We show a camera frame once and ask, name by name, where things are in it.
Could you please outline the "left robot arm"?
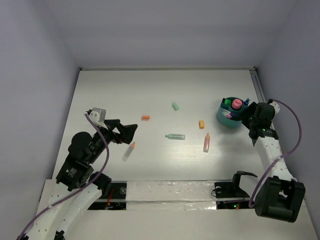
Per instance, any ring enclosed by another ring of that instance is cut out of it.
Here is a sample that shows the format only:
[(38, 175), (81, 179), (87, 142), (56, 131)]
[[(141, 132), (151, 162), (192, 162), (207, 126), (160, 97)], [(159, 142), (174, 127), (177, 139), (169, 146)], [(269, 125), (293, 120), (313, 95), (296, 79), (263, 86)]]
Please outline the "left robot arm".
[(96, 111), (85, 113), (95, 128), (94, 135), (79, 132), (73, 136), (68, 155), (56, 176), (47, 202), (17, 237), (19, 240), (66, 240), (84, 212), (100, 197), (110, 194), (112, 180), (92, 164), (109, 144), (130, 144), (137, 124), (122, 125), (118, 119), (105, 120)]

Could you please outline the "pink orange pencil-shaped case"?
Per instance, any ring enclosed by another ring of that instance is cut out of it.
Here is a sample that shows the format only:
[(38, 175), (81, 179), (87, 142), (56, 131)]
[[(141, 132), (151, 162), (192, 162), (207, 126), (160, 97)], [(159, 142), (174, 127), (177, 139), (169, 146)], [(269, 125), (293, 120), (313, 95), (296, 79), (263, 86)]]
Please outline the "pink orange pencil-shaped case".
[(209, 152), (209, 148), (210, 148), (210, 134), (207, 133), (205, 138), (204, 138), (204, 144), (203, 144), (203, 152), (204, 153), (208, 153)]

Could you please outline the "green cap black highlighter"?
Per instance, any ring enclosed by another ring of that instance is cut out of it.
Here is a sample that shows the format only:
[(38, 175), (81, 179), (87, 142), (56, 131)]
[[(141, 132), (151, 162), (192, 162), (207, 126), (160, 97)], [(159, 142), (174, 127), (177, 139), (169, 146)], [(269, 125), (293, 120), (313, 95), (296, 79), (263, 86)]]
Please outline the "green cap black highlighter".
[(231, 104), (231, 101), (229, 99), (225, 99), (224, 103), (229, 106)]

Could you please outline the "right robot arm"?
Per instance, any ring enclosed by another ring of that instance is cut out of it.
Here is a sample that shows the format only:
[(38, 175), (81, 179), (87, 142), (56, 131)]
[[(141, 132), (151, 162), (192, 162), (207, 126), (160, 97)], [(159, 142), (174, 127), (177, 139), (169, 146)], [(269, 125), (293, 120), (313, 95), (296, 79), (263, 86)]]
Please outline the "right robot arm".
[(248, 206), (259, 217), (294, 223), (306, 188), (293, 177), (285, 163), (285, 157), (292, 154), (300, 144), (296, 143), (293, 149), (283, 153), (279, 136), (271, 128), (280, 105), (282, 102), (275, 99), (252, 102), (239, 115), (242, 124), (249, 130), (248, 135), (264, 167), (264, 173), (251, 194)]

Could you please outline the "clear blue glue bottle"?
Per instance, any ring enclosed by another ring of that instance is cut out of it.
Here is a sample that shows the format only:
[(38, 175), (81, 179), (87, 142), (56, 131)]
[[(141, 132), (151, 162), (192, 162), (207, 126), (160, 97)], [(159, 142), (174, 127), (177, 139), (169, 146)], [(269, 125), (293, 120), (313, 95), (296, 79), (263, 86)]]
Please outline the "clear blue glue bottle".
[(249, 105), (250, 101), (251, 101), (251, 99), (250, 99), (250, 98), (247, 98), (247, 99), (243, 102), (243, 105), (244, 105), (245, 107), (247, 107), (247, 106)]

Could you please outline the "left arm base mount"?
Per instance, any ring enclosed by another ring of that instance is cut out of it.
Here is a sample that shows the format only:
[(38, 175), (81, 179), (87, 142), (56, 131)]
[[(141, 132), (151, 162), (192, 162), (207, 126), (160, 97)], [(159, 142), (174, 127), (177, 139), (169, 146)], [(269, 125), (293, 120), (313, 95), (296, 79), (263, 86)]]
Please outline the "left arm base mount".
[(98, 210), (126, 210), (127, 182), (113, 181), (107, 196), (102, 196), (94, 203)]

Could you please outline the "yellow orange eraser cap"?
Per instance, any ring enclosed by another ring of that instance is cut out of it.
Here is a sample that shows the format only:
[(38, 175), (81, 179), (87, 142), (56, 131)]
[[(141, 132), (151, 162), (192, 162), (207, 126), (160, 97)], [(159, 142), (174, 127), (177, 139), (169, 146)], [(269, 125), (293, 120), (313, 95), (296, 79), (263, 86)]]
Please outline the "yellow orange eraser cap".
[(200, 120), (198, 125), (199, 125), (200, 129), (204, 129), (205, 128), (205, 122), (203, 120)]

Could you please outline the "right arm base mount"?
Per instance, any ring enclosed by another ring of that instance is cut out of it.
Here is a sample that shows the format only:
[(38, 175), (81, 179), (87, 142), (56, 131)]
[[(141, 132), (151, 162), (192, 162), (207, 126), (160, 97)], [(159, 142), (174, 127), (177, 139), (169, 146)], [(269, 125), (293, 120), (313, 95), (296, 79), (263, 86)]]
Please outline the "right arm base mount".
[(238, 170), (232, 180), (221, 180), (214, 183), (211, 196), (215, 198), (218, 210), (249, 209), (250, 195), (244, 186), (241, 186), (242, 177), (253, 179), (253, 188), (258, 183), (258, 176), (254, 173)]

